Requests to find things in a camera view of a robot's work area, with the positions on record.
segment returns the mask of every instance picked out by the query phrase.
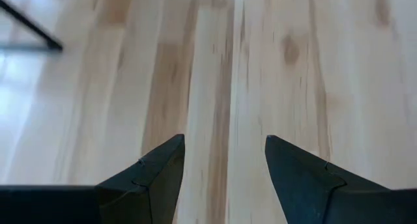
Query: wood grain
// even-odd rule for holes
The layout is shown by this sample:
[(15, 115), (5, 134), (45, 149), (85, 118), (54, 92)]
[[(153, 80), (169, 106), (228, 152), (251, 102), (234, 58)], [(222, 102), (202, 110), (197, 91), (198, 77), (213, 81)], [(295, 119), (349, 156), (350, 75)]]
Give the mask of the wood grain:
[(415, 188), (415, 1), (10, 0), (65, 52), (0, 54), (0, 182), (95, 184), (185, 133), (174, 223), (286, 223), (274, 134)]

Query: chair leg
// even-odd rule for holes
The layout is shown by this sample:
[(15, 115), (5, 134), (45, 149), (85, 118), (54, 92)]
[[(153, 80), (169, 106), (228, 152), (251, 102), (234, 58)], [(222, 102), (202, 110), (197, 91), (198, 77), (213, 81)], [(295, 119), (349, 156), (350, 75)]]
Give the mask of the chair leg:
[(15, 20), (32, 30), (38, 36), (40, 36), (46, 42), (46, 48), (39, 48), (39, 47), (31, 47), (31, 46), (1, 46), (1, 49), (29, 49), (29, 50), (46, 50), (46, 51), (63, 51), (63, 45), (56, 39), (53, 38), (51, 35), (47, 34), (43, 31), (39, 26), (35, 25), (35, 23), (25, 17), (21, 12), (18, 12), (15, 8), (13, 8), (10, 4), (8, 4), (5, 0), (0, 0), (0, 8), (4, 9), (8, 14), (10, 14)]

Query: light wood plank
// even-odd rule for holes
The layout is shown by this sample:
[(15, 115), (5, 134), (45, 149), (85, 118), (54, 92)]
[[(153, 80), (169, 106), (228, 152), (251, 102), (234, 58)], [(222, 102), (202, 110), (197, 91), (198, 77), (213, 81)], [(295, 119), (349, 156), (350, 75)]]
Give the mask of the light wood plank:
[[(168, 7), (172, 3), (171, 0), (165, 0), (164, 6)], [(198, 0), (189, 0), (185, 5), (182, 3), (180, 1), (179, 7), (175, 9), (179, 14), (186, 13), (186, 19), (176, 22), (179, 24), (175, 26), (186, 31), (184, 36), (177, 37), (180, 40), (165, 37), (169, 33), (166, 31), (166, 23), (172, 21), (166, 17), (162, 20), (143, 136), (143, 154), (167, 141), (172, 135), (185, 132)]]
[(72, 160), (71, 183), (98, 184), (111, 176), (102, 170), (100, 161), (108, 156), (103, 155), (103, 145), (123, 36), (123, 28), (91, 31), (78, 83), (83, 98), (78, 103), (81, 105), (81, 116)]
[(395, 35), (399, 39), (400, 51), (402, 53), (402, 81), (405, 85), (405, 105), (407, 123), (411, 127), (414, 141), (414, 148), (417, 147), (417, 21), (416, 0), (390, 0), (392, 6), (392, 17), (395, 23)]
[(330, 156), (311, 1), (235, 3), (229, 223), (285, 223), (266, 166), (267, 135)]
[(330, 161), (364, 176), (360, 89), (354, 73), (351, 14), (346, 0), (314, 1), (325, 84)]
[(98, 23), (124, 25), (128, 19), (128, 12), (132, 0), (98, 0)]
[(6, 165), (4, 182), (50, 184), (67, 181), (78, 125), (76, 87), (95, 15), (92, 3), (93, 0), (65, 2), (55, 33), (65, 43), (66, 53), (41, 65), (42, 74), (25, 125), (12, 145), (13, 153)]
[(389, 188), (415, 186), (417, 153), (407, 124), (400, 43), (390, 0), (346, 0), (362, 127), (361, 174)]
[(165, 0), (160, 42), (182, 45), (195, 27), (199, 0)]
[(99, 159), (103, 177), (122, 171), (142, 155), (163, 2), (131, 2)]
[(186, 163), (177, 223), (225, 220), (231, 66), (228, 11), (199, 9), (190, 81)]

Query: black frame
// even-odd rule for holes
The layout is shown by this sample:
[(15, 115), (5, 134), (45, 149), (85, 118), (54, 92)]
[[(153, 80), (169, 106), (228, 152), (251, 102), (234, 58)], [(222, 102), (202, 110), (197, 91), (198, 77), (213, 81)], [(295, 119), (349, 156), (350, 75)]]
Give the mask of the black frame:
[(56, 38), (49, 35), (39, 25), (28, 19), (26, 16), (19, 12), (18, 9), (14, 8), (10, 3), (5, 0), (0, 0), (0, 7), (6, 11), (7, 14), (11, 15), (16, 21), (20, 22), (39, 37), (45, 40), (46, 45), (40, 46), (36, 44), (0, 44), (0, 49), (5, 50), (18, 50), (18, 51), (47, 51), (47, 52), (62, 52), (64, 50), (63, 45)]

